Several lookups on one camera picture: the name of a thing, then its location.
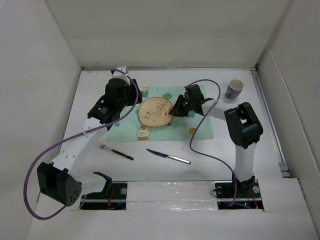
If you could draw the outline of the beige patterned plate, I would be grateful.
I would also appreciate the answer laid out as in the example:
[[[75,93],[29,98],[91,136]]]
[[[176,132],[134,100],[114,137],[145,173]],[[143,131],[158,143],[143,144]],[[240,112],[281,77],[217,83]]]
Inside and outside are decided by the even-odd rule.
[[[141,103],[138,109],[138,118],[142,125],[152,128],[169,124],[173,115],[170,111],[173,104],[164,97],[151,97]]]

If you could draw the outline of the steak knife black blade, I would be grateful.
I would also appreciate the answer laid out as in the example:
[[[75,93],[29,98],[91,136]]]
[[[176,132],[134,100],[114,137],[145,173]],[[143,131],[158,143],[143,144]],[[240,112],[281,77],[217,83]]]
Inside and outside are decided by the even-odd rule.
[[[179,157],[176,157],[176,156],[172,156],[172,155],[169,155],[169,154],[165,154],[165,153],[161,153],[161,152],[158,152],[158,151],[155,151],[155,150],[151,150],[151,149],[146,149],[148,152],[154,154],[154,155],[157,155],[159,157],[162,157],[162,158],[168,158],[168,159],[172,159],[172,160],[175,160],[177,162],[180,162],[180,163],[184,163],[184,164],[187,164],[187,165],[190,165],[191,162],[189,160],[186,160],[186,159],[183,159],[183,158],[179,158]]]

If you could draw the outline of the purple ceramic cup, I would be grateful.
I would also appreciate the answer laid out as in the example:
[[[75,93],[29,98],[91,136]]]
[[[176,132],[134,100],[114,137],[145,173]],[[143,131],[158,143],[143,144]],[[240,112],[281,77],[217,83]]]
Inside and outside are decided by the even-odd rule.
[[[227,86],[225,97],[230,100],[234,100],[241,94],[243,88],[244,83],[241,80],[233,79],[229,82]]]

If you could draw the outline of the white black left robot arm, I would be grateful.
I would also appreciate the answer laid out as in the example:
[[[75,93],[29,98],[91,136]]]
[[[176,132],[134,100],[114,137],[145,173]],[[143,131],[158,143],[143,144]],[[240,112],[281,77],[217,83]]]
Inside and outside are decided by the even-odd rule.
[[[80,175],[79,169],[98,140],[120,119],[122,110],[141,102],[135,79],[130,84],[121,78],[110,79],[105,94],[88,112],[81,136],[72,139],[50,163],[42,162],[38,166],[40,192],[67,207],[82,195],[95,193],[107,198],[112,191],[112,179],[99,171]]]

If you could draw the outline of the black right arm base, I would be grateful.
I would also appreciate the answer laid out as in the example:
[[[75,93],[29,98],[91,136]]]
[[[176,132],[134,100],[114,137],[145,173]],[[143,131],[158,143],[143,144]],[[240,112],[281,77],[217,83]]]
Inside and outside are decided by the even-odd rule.
[[[247,181],[237,179],[214,182],[211,195],[217,200],[219,210],[263,210],[261,190],[255,176]]]

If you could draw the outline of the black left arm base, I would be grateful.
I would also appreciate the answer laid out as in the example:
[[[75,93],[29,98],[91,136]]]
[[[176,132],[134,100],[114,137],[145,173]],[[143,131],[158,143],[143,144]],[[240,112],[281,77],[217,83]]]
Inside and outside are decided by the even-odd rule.
[[[82,185],[81,210],[125,210],[127,208],[128,183],[113,181],[111,177],[95,171],[94,178]]]

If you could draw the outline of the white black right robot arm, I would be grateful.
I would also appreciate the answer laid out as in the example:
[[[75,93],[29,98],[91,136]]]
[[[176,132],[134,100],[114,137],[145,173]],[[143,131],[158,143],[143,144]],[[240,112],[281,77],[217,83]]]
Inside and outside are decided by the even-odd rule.
[[[186,117],[194,112],[204,117],[213,117],[226,122],[230,139],[235,145],[235,167],[231,191],[237,197],[243,197],[254,184],[254,154],[263,127],[252,105],[243,102],[232,105],[214,98],[204,98],[200,87],[193,84],[185,87],[185,93],[179,95],[169,114]]]

